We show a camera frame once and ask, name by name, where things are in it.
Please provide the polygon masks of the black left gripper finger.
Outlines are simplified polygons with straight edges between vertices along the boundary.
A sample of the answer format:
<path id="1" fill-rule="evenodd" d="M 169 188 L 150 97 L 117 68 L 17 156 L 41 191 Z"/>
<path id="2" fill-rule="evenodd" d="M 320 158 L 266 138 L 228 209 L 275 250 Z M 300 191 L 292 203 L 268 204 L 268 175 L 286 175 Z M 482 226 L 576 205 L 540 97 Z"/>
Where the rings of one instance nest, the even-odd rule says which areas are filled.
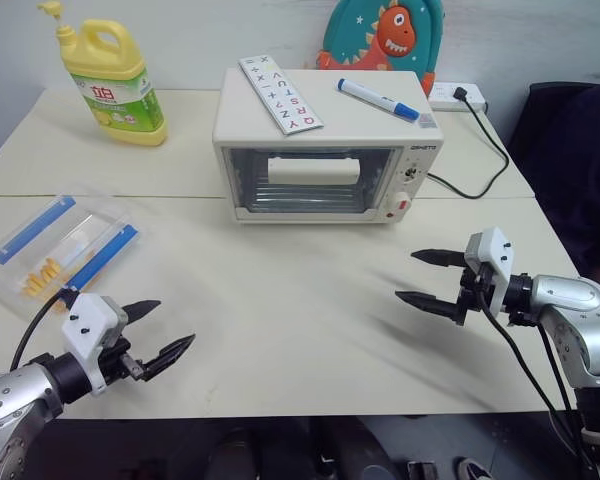
<path id="1" fill-rule="evenodd" d="M 195 338 L 196 334 L 193 333 L 179 338 L 160 349 L 158 355 L 154 359 L 143 365 L 143 375 L 141 379 L 150 381 L 172 366 L 191 346 Z"/>
<path id="2" fill-rule="evenodd" d="M 134 323 L 161 305 L 160 300 L 142 300 L 122 307 L 128 323 Z"/>

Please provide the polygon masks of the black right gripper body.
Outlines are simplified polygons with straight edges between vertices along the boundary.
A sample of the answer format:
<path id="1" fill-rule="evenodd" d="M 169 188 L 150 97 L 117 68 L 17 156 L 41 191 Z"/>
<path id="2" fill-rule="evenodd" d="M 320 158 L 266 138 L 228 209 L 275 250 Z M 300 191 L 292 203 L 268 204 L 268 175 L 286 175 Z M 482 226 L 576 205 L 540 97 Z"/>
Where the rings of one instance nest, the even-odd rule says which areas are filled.
<path id="1" fill-rule="evenodd" d="M 481 263 L 477 273 L 469 267 L 463 270 L 456 301 L 456 312 L 453 316 L 453 322 L 456 325 L 463 326 L 465 324 L 468 311 L 482 311 L 479 301 L 480 294 L 484 295 L 486 305 L 490 305 L 495 289 L 494 277 L 495 270 L 488 263 Z"/>

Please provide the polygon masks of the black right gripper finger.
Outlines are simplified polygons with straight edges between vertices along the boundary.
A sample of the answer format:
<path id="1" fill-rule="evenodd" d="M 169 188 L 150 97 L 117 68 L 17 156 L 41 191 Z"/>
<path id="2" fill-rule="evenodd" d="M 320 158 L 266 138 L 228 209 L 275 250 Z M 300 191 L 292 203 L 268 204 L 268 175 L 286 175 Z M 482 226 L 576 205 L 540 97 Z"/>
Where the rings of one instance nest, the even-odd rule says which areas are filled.
<path id="1" fill-rule="evenodd" d="M 447 249 L 422 249 L 411 253 L 413 258 L 431 265 L 443 267 L 462 267 L 466 266 L 465 256 L 463 252 L 447 250 Z"/>
<path id="2" fill-rule="evenodd" d="M 395 291 L 395 295 L 403 302 L 427 313 L 457 320 L 458 305 L 444 300 L 439 300 L 434 295 L 416 291 Z"/>

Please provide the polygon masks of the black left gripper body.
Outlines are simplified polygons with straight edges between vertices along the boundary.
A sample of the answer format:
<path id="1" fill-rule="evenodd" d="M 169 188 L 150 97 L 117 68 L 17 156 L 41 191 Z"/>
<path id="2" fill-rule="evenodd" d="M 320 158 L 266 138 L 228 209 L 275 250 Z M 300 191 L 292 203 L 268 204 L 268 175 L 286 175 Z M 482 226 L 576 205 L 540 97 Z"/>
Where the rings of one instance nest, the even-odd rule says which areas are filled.
<path id="1" fill-rule="evenodd" d="M 99 355 L 99 369 L 107 386 L 131 377 L 133 380 L 147 380 L 145 366 L 140 360 L 133 359 L 128 353 L 131 343 L 119 338 L 116 343 L 105 348 Z"/>

